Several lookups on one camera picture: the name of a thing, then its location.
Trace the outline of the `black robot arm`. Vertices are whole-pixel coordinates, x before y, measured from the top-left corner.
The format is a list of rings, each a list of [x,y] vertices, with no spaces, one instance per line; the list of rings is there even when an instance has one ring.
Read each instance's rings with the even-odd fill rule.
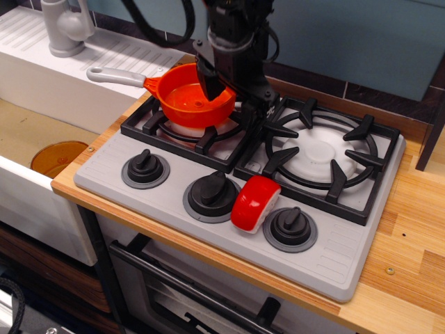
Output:
[[[207,39],[193,43],[197,77],[210,101],[231,88],[242,98],[243,125],[267,118],[279,99],[264,74],[264,65],[279,55],[280,42],[270,27],[272,1],[205,1]]]

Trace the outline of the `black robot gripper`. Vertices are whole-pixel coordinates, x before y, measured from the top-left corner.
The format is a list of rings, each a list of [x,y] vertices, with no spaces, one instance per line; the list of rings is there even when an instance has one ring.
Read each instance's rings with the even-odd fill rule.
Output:
[[[241,125],[245,135],[241,146],[247,146],[257,137],[275,105],[276,93],[264,74],[264,65],[273,60],[268,57],[267,31],[247,35],[238,43],[225,40],[208,32],[207,40],[196,40],[197,77],[209,101],[214,101],[226,88],[243,98]]]

